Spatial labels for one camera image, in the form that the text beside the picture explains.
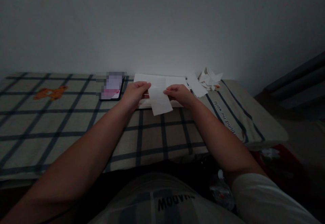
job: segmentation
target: finger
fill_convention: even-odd
[[[142,87],[143,85],[147,84],[146,81],[138,81],[133,83],[136,88]]]
[[[175,97],[176,93],[177,93],[176,91],[170,91],[170,90],[164,91],[164,94],[171,96],[171,97]]]
[[[151,83],[145,83],[142,87],[140,87],[139,89],[141,90],[142,93],[144,93],[145,91],[147,91],[151,86]]]
[[[166,90],[178,90],[181,84],[173,84],[166,88]]]
[[[176,100],[174,97],[172,97],[172,96],[168,96],[168,98],[169,98],[169,101],[171,101],[171,100]]]

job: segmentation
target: crumpled paper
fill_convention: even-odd
[[[208,91],[214,91],[219,88],[219,82],[222,78],[223,73],[215,75],[215,73],[208,67],[205,67],[200,76],[199,83]]]

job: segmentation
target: checkered blanket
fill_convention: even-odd
[[[131,82],[127,76],[122,94]],[[118,102],[99,101],[100,86],[94,75],[77,74],[16,73],[2,81],[0,180],[38,178]],[[281,126],[235,81],[221,82],[219,91],[200,100],[248,147],[286,140]],[[207,152],[187,109],[155,117],[150,109],[136,110],[105,172]]]

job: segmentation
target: teddy bear print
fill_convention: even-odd
[[[38,91],[35,95],[34,99],[39,100],[41,98],[50,97],[51,101],[57,100],[62,97],[62,94],[65,90],[67,90],[68,86],[61,86],[58,89],[49,89],[49,88],[42,88]]]

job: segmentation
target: white shirt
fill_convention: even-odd
[[[237,177],[232,193],[238,216],[175,177],[150,173],[125,186],[90,223],[320,223],[265,176]]]

